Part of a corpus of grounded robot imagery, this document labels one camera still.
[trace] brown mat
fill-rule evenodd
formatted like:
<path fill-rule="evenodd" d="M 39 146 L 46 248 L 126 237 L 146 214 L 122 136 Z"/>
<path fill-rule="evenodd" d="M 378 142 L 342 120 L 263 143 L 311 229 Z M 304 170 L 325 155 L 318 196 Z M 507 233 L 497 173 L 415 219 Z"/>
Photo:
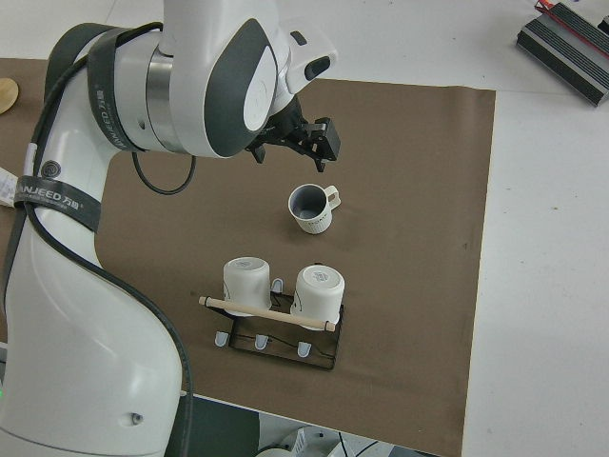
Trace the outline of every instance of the brown mat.
<path fill-rule="evenodd" d="M 0 116 L 0 164 L 18 171 L 42 92 L 40 61 L 0 61 L 21 85 Z M 127 154 L 108 174 L 97 247 L 104 266 L 155 300 L 187 342 L 196 391 L 238 405 L 405 447 L 461 453 L 495 94 L 488 90 L 318 81 L 305 117 L 330 116 L 338 163 L 315 171 L 290 150 L 199 161 L 190 187 L 155 195 Z M 151 153 L 159 186 L 181 183 L 188 158 Z M 286 199 L 302 183 L 335 185 L 330 229 L 300 231 Z M 2 249 L 10 211 L 0 209 Z M 345 320 L 332 371 L 216 348 L 223 316 L 197 305 L 222 296 L 222 266 L 252 255 L 292 292 L 314 262 L 346 281 Z"/>

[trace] round wooden object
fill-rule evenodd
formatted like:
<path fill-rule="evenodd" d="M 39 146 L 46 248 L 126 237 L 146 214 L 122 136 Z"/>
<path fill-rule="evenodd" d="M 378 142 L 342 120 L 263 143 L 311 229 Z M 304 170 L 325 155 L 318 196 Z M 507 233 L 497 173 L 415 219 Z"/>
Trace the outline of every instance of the round wooden object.
<path fill-rule="evenodd" d="M 12 107 L 19 95 L 19 87 L 10 78 L 0 78 L 0 114 Z"/>

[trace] white table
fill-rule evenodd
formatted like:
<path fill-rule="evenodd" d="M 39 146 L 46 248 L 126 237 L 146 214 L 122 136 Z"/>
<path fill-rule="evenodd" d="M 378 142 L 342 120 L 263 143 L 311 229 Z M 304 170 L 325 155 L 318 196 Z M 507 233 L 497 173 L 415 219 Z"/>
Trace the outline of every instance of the white table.
<path fill-rule="evenodd" d="M 609 104 L 515 47 L 534 0 L 281 0 L 341 53 L 326 77 L 498 91 L 464 457 L 609 449 Z M 566 3 L 593 24 L 606 0 Z M 46 58 L 82 22 L 162 19 L 161 0 L 5 0 L 0 56 Z"/>

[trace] wooden rod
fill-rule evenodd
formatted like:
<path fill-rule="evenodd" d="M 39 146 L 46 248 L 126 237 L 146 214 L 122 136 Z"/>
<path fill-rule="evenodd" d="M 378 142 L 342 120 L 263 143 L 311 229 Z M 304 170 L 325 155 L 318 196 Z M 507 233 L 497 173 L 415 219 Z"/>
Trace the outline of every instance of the wooden rod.
<path fill-rule="evenodd" d="M 287 322 L 289 324 L 296 324 L 298 326 L 307 326 L 317 328 L 319 330 L 334 331 L 336 326 L 329 321 L 319 321 L 317 319 L 311 319 L 309 317 L 293 316 L 284 312 L 271 311 L 270 309 L 259 309 L 254 307 L 248 307 L 246 305 L 240 305 L 238 303 L 226 302 L 225 300 L 218 300 L 211 297 L 199 298 L 199 304 L 208 308 L 219 308 L 226 311 L 237 311 L 245 314 L 251 314 L 252 316 L 265 317 L 266 319 L 272 319 L 273 321 Z"/>

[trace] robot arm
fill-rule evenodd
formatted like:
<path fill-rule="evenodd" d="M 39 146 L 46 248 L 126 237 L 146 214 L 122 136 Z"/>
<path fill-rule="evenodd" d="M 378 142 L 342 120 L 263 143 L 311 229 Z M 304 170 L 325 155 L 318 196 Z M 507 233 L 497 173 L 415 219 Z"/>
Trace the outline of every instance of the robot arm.
<path fill-rule="evenodd" d="M 318 169 L 338 154 L 331 122 L 309 125 L 295 97 L 336 51 L 314 28 L 281 23 L 273 0 L 166 1 L 165 29 L 136 31 L 83 48 L 87 69 L 81 59 L 59 78 L 32 138 L 0 285 L 3 456 L 163 457 L 183 371 L 190 390 L 175 328 L 95 253 L 115 153 L 249 149 L 262 161 L 264 143 L 283 144 Z"/>

